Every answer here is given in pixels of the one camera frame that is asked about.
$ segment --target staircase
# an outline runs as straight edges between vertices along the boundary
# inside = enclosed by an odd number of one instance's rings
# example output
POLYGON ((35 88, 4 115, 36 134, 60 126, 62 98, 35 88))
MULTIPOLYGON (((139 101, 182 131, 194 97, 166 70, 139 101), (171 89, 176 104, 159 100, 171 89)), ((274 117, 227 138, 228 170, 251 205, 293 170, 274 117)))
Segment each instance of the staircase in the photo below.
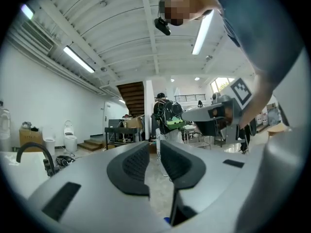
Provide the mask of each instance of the staircase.
POLYGON ((79 143, 78 146, 89 151, 101 150, 104 147, 102 142, 92 139, 85 140, 84 143, 79 143))
POLYGON ((130 115, 138 117, 145 113, 143 82, 121 84, 117 87, 130 115))

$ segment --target fluorescent light fixture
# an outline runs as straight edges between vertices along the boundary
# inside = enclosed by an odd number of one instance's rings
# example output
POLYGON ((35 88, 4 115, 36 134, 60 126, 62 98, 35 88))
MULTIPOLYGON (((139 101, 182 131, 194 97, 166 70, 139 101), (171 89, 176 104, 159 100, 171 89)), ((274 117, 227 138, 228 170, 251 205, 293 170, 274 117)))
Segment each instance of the fluorescent light fixture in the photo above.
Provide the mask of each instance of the fluorescent light fixture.
POLYGON ((21 10, 25 14, 25 16, 28 17, 29 19, 33 18, 34 13, 26 4, 22 5, 21 10))
POLYGON ((74 59, 77 63, 79 63, 83 68, 85 68, 88 72, 94 73, 95 70, 91 68, 83 59, 81 59, 70 47, 66 46, 64 48, 64 52, 68 54, 72 59, 74 59))
POLYGON ((196 38, 194 48, 192 50, 193 55, 198 55, 200 53, 204 40, 206 38, 207 32, 208 32, 208 28, 212 21, 213 15, 214 15, 214 10, 202 20, 200 30, 196 38))

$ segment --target white toilet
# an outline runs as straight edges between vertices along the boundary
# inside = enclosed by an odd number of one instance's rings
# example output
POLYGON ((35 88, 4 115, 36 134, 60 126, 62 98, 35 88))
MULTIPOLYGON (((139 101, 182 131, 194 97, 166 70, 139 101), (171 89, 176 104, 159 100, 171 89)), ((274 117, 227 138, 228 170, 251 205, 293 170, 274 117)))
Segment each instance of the white toilet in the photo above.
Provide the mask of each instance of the white toilet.
POLYGON ((76 136, 74 136, 73 126, 72 126, 71 121, 69 120, 65 122, 64 142, 65 142, 66 151, 68 152, 77 151, 78 139, 76 136))
POLYGON ((51 127, 43 127, 42 137, 44 145, 51 155, 55 155, 55 133, 51 127))
POLYGON ((10 112, 0 106, 0 151, 12 152, 10 112))

